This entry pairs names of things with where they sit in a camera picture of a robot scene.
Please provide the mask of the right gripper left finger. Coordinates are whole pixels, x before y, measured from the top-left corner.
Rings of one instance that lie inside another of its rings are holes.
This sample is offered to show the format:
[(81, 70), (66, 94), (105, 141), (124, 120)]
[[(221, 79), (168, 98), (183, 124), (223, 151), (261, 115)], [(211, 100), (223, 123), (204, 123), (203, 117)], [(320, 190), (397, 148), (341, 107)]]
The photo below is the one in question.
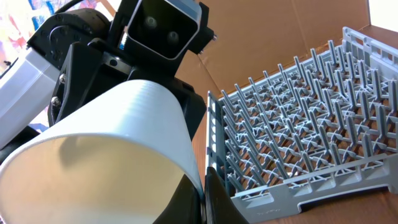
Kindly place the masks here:
[(198, 224), (201, 221), (199, 194), (190, 179), (184, 175), (169, 204), (154, 224)]

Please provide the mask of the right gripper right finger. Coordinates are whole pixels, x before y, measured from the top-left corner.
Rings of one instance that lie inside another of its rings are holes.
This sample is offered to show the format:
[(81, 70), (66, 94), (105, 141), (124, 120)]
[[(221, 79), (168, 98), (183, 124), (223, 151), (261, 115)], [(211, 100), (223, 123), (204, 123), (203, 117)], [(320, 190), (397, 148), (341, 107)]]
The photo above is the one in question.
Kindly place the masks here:
[(213, 167), (206, 169), (205, 208), (209, 224), (248, 224), (248, 221), (234, 206)]

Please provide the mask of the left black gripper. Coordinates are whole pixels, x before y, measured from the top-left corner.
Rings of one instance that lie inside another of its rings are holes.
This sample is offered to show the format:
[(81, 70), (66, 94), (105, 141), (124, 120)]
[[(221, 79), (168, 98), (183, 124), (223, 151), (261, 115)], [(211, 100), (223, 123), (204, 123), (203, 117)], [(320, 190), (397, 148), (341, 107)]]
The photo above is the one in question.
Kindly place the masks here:
[(96, 97), (130, 80), (152, 81), (171, 91), (180, 103), (190, 137), (195, 136), (206, 106), (194, 87), (174, 76), (161, 74), (159, 69), (136, 65), (130, 55), (99, 38), (89, 44), (74, 42), (69, 46), (50, 97), (49, 125), (55, 125)]

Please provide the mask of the white cup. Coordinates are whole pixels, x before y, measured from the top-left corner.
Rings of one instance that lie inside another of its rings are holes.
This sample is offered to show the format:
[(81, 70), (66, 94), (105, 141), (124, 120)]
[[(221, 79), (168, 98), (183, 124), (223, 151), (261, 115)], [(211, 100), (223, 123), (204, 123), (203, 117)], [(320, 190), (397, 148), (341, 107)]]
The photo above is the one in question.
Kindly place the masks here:
[(152, 223), (187, 178), (203, 195), (182, 107), (166, 87), (121, 83), (1, 164), (5, 223)]

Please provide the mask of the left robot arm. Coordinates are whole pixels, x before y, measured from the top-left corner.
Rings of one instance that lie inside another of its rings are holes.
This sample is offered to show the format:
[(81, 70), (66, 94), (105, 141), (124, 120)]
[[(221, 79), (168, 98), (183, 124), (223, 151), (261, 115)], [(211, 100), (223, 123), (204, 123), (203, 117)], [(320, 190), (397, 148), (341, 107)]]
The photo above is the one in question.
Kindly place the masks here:
[(194, 137), (205, 102), (175, 74), (187, 52), (197, 54), (211, 40), (208, 17), (203, 3), (128, 1), (114, 19), (95, 9), (63, 6), (1, 75), (1, 159), (37, 137), (30, 122), (41, 111), (55, 125), (130, 80), (171, 91)]

